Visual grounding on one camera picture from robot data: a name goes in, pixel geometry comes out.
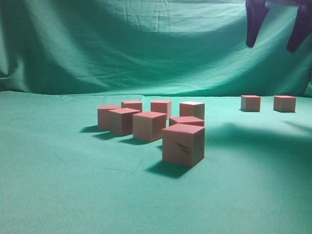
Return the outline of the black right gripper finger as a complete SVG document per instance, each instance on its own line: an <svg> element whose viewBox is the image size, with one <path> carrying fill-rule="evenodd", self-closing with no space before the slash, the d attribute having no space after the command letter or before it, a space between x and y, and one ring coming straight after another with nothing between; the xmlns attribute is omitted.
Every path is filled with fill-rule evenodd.
<svg viewBox="0 0 312 234"><path fill-rule="evenodd" d="M247 13L246 45L253 48L269 9L266 7L265 0L247 0L245 6Z"/></svg>
<svg viewBox="0 0 312 234"><path fill-rule="evenodd" d="M295 24L287 44L287 50L294 53L312 33L312 4L303 3L297 10Z"/></svg>

